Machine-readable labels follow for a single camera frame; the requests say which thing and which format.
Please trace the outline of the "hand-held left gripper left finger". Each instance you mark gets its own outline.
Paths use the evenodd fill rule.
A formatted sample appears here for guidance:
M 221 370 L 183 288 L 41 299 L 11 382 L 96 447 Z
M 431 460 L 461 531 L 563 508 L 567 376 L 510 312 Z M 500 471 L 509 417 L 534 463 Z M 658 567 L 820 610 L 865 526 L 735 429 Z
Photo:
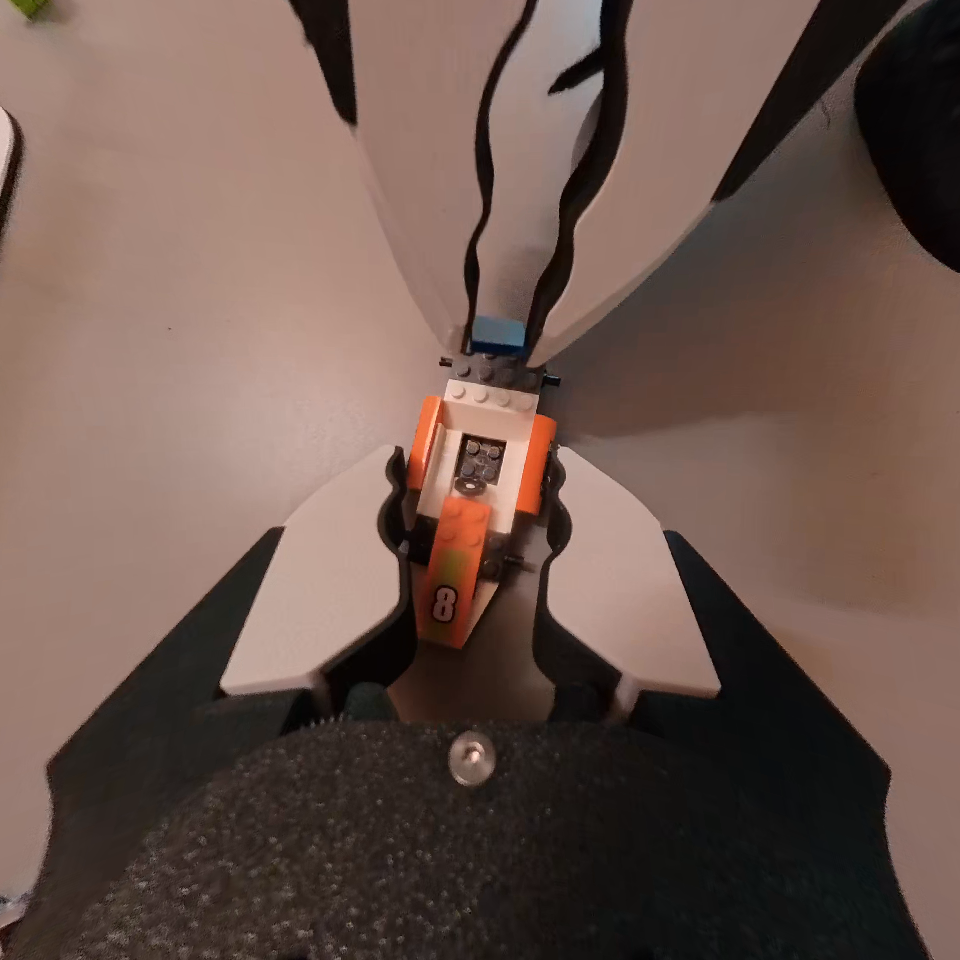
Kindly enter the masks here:
M 325 688 L 344 699 L 413 665 L 406 492 L 402 448 L 381 446 L 294 510 L 222 674 L 225 694 Z

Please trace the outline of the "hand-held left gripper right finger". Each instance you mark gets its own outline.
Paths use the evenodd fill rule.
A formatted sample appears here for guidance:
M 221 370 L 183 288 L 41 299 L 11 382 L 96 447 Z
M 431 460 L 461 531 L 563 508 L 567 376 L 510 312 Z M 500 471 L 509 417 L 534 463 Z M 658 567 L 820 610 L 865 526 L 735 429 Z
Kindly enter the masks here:
M 645 692 L 716 698 L 720 678 L 654 514 L 563 446 L 549 461 L 547 505 L 538 669 L 557 688 L 592 686 L 603 702 L 637 702 Z

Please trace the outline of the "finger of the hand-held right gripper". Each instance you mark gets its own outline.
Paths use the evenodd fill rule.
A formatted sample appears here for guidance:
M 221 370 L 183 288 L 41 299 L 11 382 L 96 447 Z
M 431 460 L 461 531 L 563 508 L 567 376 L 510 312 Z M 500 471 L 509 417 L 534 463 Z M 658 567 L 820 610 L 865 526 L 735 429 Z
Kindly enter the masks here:
M 449 353 L 469 341 L 493 199 L 490 111 L 533 2 L 350 1 L 355 140 L 392 255 Z
M 531 361 L 584 335 L 706 216 L 817 2 L 630 2 L 609 26 L 596 130 L 559 200 Z

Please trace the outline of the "orange printed lego piece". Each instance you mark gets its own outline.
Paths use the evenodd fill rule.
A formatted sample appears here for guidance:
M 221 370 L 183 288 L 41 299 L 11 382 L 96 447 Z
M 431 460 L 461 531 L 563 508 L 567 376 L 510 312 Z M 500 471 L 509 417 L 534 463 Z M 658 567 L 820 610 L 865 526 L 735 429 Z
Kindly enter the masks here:
M 466 645 L 492 508 L 450 496 L 443 502 L 425 577 L 416 595 L 417 636 L 453 650 Z

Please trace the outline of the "orange white lego car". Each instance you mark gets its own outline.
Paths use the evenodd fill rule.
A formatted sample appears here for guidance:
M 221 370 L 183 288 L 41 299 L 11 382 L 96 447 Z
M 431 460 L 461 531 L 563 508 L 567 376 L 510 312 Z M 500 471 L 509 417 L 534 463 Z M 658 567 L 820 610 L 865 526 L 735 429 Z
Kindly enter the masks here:
M 474 610 L 485 608 L 510 572 L 540 514 L 557 427 L 540 411 L 545 387 L 561 379 L 517 356 L 447 354 L 438 396 L 421 408 L 406 468 L 405 541 L 414 573 L 426 574 L 447 498 L 489 507 Z

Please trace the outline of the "blue lego piece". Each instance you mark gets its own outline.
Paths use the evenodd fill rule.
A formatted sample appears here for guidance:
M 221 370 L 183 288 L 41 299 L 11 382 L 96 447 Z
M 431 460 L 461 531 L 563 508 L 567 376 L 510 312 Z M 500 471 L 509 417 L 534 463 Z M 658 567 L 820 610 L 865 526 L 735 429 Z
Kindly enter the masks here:
M 477 314 L 469 339 L 471 348 L 479 354 L 523 356 L 526 352 L 525 323 L 513 318 Z

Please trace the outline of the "white book stand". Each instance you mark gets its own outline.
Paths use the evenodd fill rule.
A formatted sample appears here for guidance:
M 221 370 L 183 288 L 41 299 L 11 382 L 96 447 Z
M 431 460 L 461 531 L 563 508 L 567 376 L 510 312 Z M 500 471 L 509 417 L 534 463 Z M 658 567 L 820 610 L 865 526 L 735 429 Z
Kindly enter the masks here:
M 24 138 L 17 119 L 1 108 L 1 236 L 4 236 L 18 186 Z

